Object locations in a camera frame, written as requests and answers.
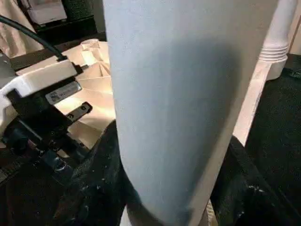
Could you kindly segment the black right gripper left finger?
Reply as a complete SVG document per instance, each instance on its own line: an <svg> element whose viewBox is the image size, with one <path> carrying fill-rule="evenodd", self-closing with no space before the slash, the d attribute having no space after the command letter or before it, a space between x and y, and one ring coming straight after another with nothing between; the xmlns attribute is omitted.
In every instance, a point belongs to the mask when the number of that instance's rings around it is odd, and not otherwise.
<svg viewBox="0 0 301 226"><path fill-rule="evenodd" d="M124 185L117 126L112 121L68 183L55 211L54 225L120 225Z"/></svg>

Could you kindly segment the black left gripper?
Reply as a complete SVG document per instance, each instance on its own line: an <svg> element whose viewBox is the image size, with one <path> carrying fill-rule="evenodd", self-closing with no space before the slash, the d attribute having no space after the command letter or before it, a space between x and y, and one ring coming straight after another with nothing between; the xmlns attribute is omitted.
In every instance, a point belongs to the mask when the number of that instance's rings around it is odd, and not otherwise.
<svg viewBox="0 0 301 226"><path fill-rule="evenodd" d="M27 149L47 151L43 161L55 179L71 179L73 169L56 152L67 151L77 162L83 162L87 147L73 138L68 128L92 111L88 102L64 114L55 104L81 91L77 81L61 81L25 96L16 88L7 93L14 119L7 126L7 148L11 151Z"/></svg>

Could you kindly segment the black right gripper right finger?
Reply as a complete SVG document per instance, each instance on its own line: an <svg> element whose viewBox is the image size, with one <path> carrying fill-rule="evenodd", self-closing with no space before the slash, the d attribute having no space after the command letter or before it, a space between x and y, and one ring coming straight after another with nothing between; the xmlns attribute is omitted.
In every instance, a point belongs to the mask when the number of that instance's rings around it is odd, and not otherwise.
<svg viewBox="0 0 301 226"><path fill-rule="evenodd" d="M232 136L211 193L220 226L297 226L299 212L272 188Z"/></svg>

